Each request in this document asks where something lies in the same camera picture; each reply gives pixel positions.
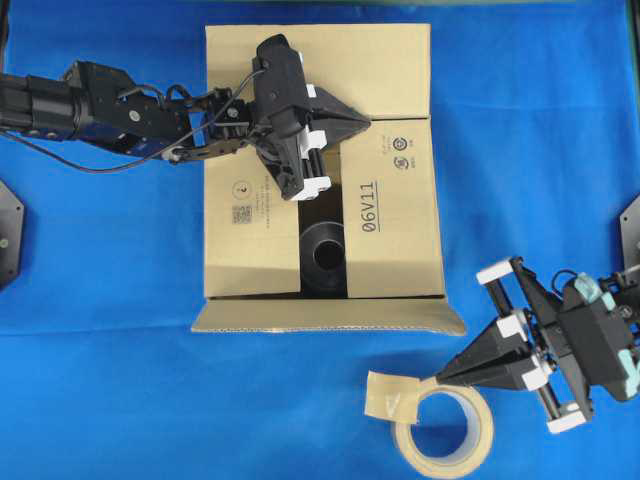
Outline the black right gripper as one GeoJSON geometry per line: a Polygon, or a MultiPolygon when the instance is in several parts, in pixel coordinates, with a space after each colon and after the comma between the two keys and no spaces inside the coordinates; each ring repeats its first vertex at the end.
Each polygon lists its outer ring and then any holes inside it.
{"type": "Polygon", "coordinates": [[[639,268],[606,278],[571,272],[563,288],[546,290],[519,257],[476,275],[500,317],[450,362],[440,384],[534,391],[547,428],[562,433],[593,417],[590,389],[603,387],[616,401],[639,395],[639,268]],[[488,363],[531,351],[514,362],[488,363]]]}

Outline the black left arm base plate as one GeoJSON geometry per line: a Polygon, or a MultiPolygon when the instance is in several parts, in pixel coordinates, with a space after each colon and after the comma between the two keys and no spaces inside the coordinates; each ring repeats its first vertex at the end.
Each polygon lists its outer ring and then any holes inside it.
{"type": "Polygon", "coordinates": [[[0,190],[0,281],[4,289],[20,272],[25,207],[3,181],[0,190]]]}

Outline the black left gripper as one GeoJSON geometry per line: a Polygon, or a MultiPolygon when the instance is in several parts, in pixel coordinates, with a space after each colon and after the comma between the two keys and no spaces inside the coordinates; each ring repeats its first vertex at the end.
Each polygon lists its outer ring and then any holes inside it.
{"type": "Polygon", "coordinates": [[[307,84],[300,53],[282,34],[256,49],[254,146],[287,201],[313,200],[331,187],[320,151],[371,121],[325,89],[307,84]]]}

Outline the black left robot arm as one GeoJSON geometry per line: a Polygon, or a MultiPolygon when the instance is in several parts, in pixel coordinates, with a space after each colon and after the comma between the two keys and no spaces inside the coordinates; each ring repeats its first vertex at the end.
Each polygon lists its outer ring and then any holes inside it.
{"type": "Polygon", "coordinates": [[[251,145],[283,199],[306,201],[331,186],[322,152],[368,129],[370,120],[307,83],[301,54],[282,34],[256,48],[252,70],[234,88],[193,96],[137,84],[123,70],[75,62],[59,80],[1,77],[1,134],[82,141],[127,155],[121,170],[149,160],[184,164],[251,145]]]}

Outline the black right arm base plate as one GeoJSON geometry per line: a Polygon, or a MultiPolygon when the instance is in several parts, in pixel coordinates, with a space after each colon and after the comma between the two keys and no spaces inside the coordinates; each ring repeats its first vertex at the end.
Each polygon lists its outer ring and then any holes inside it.
{"type": "Polygon", "coordinates": [[[623,262],[626,269],[639,263],[640,197],[637,196],[620,214],[619,225],[623,262]]]}

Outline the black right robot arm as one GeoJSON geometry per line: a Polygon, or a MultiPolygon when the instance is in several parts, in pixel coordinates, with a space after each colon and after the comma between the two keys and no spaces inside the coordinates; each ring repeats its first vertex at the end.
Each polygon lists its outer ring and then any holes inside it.
{"type": "Polygon", "coordinates": [[[547,428],[562,433],[594,415],[590,390],[618,402],[639,394],[639,284],[630,273],[594,279],[567,270],[546,289],[520,257],[479,271],[496,318],[439,373],[439,383],[537,394],[547,428]]]}

